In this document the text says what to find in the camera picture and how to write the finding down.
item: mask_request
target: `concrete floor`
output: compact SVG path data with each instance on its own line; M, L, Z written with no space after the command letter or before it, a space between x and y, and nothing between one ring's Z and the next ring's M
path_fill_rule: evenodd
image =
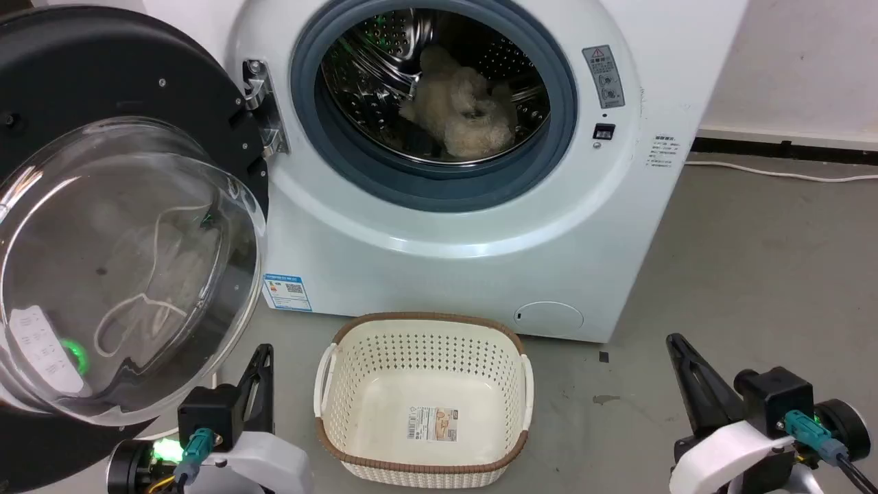
M825 176L874 172L747 156L691 159ZM530 438L507 473L481 491L666 491L672 444L690 432L664 345L675 331L728 380L746 367L783 365L811 381L818 400L844 399L878 425L876 208L878 182L823 185L687 167L612 342L524 339L536 375ZM277 435L309 453L317 492L414 492L353 477L317 441L313 374L343 322L263 304L223 376L236 380L256 345L272 343ZM609 352L609 363L598 351ZM160 422L149 432L170 420ZM878 479L878 455L860 468ZM855 492L838 471L820 468L817 478L827 492ZM37 492L99 492L103 481L99 464Z

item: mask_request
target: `door hinge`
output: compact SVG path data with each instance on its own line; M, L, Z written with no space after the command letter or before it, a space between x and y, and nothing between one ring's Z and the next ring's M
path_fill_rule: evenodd
M263 138L263 158L288 153L284 123L277 109L269 66L262 60L244 61L244 106L256 117Z

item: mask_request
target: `teal connector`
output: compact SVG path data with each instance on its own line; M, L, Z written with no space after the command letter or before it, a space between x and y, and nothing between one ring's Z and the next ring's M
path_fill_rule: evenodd
M813 418L798 410L791 410L783 420L787 434L793 436L797 442L817 451L820 457L833 467L838 466L840 454L847 457L847 447L841 441L834 439L832 433Z
M189 437L189 444L183 450L183 459L174 469L175 480L180 483L181 476L186 475L184 484L195 482L195 477L201 470L201 463L210 456L213 451L213 431L210 429L198 429Z

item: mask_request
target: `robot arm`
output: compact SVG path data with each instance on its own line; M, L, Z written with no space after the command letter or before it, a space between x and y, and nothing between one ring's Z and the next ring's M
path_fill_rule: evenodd
M812 474L820 461L878 492L851 463L871 449L853 407L814 404L811 384L783 367L741 371L742 400L684 337L669 336L667 347L693 431L674 443L672 494L822 494Z
M119 443L107 491L311 494L307 454L274 435L273 359L271 345L260 345L237 386L193 389L177 409L174 458L157 454L153 441Z

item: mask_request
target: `brown basket rim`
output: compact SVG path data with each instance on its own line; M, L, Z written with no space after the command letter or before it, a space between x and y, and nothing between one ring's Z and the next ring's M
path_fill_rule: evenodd
M338 333L335 334L335 338L333 338L333 343L338 345L342 341L342 338L344 338L348 333L351 332L351 330L353 330L360 324L369 323L372 321L391 321L400 319L448 321L451 323L467 323L477 326L485 326L500 331L501 333L506 335L507 338L511 339L513 344L515 344L515 348L518 350L518 353L524 354L524 345L522 345L522 341L518 338L518 335L512 332L504 324L482 317L460 316L457 314L443 314L438 312L377 312L374 314L360 316L356 319L352 319L347 324L342 326ZM393 461L371 460L369 458L363 458L362 456L346 454L339 448L335 447L335 445L332 444L332 442L329 440L326 426L323 425L323 418L317 417L314 422L317 426L317 439L320 440L320 443L323 445L323 447L326 448L326 450L331 455L333 455L336 460L350 463L352 465L358 465L361 467L391 470L397 472L407 472L412 474L465 475L494 472L496 470L505 468L509 465L509 463L512 462L512 460L518 457L518 455L522 452L524 448L524 443L528 441L528 431L522 431L518 435L518 440L515 442L513 448L509 450L509 452L506 453L502 458L494 461L493 463L484 463L481 465L415 465L413 463L396 463Z
M522 341L518 338L518 335L510 330L505 324L492 321L491 319L485 319L484 317L460 316L458 314L444 314L441 312L375 312L373 314L359 316L355 319L351 319L347 324L342 326L342 328L335 333L335 338L333 338L332 341L336 345L339 345L342 342L342 338L347 336L348 333L357 326L365 323L371 323L372 321L398 321L402 319L446 321L449 323L465 323L473 324L475 326L485 326L506 335L507 338L512 340L518 353L524 353L524 345L522 344Z

